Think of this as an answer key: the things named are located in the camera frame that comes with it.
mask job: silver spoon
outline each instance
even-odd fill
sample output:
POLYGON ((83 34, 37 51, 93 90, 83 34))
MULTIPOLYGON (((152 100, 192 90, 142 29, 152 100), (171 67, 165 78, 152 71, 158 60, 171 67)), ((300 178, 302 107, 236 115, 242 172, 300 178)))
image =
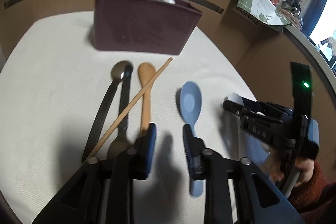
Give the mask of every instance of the silver spoon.
MULTIPOLYGON (((120 94, 120 104, 119 104, 119 114, 127 107, 129 103, 129 91, 131 86, 131 74, 133 67, 126 66, 125 71, 130 71, 129 76, 124 79, 123 85, 121 87, 120 94)), ((110 144, 110 147, 107 151, 107 158, 116 158, 121 152, 127 148, 132 147, 132 144, 127 139, 126 133, 128 128, 128 115, 126 115, 120 124, 118 125, 118 135, 110 144)))
POLYGON ((97 115, 94 119, 89 137, 86 142, 86 146, 84 148, 82 162, 86 160, 93 148, 98 143, 101 129, 103 128, 107 113, 110 109, 113 97, 116 94, 118 85, 120 84, 120 82, 128 78, 131 75, 132 71, 133 66, 128 61, 121 61, 115 64, 112 68, 112 83, 107 89, 107 92, 105 93, 105 96, 98 109, 97 115))

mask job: wooden chopstick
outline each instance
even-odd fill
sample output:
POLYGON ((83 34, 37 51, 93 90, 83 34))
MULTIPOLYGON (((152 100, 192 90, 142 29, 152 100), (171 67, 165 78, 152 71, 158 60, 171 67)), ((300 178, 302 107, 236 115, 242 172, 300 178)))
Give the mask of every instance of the wooden chopstick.
POLYGON ((138 94, 132 99, 132 101, 125 107, 125 109, 120 113, 120 115, 116 118, 116 120, 112 123, 109 129, 107 129, 106 133, 102 136, 102 138, 99 140, 99 142, 96 144, 96 146, 93 148, 89 156, 86 160, 89 158, 95 156, 98 152, 98 150, 104 145, 104 143, 107 141, 107 139, 110 137, 110 135, 113 133, 113 131, 117 128, 117 126, 120 124, 122 119, 130 112, 132 107, 137 103, 137 101, 140 100, 140 98, 143 96, 145 91, 154 83, 156 78, 160 76, 160 74, 166 69, 166 67, 169 65, 169 63, 173 60, 173 58, 169 58, 166 63, 162 65, 162 67, 156 72, 156 74, 153 75, 153 77, 147 82, 147 84, 138 92, 138 94))

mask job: screw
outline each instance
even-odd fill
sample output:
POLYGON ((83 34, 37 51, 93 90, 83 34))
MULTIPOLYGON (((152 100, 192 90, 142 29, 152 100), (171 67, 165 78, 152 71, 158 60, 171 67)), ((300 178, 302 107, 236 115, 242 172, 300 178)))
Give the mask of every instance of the screw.
POLYGON ((249 158, 241 158, 240 159, 240 162, 243 164, 243 165, 250 165, 251 164, 251 160, 249 158))
POLYGON ((137 153, 137 150, 135 148, 130 148, 127 150, 127 154, 129 155, 135 155, 137 153))
POLYGON ((98 162, 99 162, 99 159, 96 158, 96 157, 92 157, 92 158, 89 158, 89 159, 87 160, 87 163, 88 163, 88 164, 96 164, 96 163, 98 163, 98 162))
POLYGON ((204 155, 210 156, 210 155, 213 154, 213 151, 212 151, 211 149, 209 149, 209 148, 204 148, 204 149, 202 150, 202 153, 203 153, 204 155))

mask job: plastic bin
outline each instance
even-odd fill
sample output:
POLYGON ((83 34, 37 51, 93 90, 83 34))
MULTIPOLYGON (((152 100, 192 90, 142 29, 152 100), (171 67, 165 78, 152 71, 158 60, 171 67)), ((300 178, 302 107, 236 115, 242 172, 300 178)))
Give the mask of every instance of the plastic bin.
POLYGON ((203 13, 185 0, 95 0, 94 46, 178 55, 203 13))

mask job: human hand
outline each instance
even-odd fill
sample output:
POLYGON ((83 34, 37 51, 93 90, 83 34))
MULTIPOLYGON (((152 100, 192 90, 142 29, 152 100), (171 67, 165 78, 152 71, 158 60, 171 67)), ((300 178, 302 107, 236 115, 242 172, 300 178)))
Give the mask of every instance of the human hand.
MULTIPOLYGON (((280 170, 280 165, 281 161, 279 152, 270 148, 270 153, 265 162, 260 166, 260 169, 264 173, 268 173, 271 181, 275 183, 277 181, 282 181, 285 176, 285 174, 280 170)), ((302 183, 308 182, 312 178, 314 161, 309 158, 297 157, 295 159, 295 166, 301 170, 300 176, 294 185, 294 187, 297 187, 302 183)))

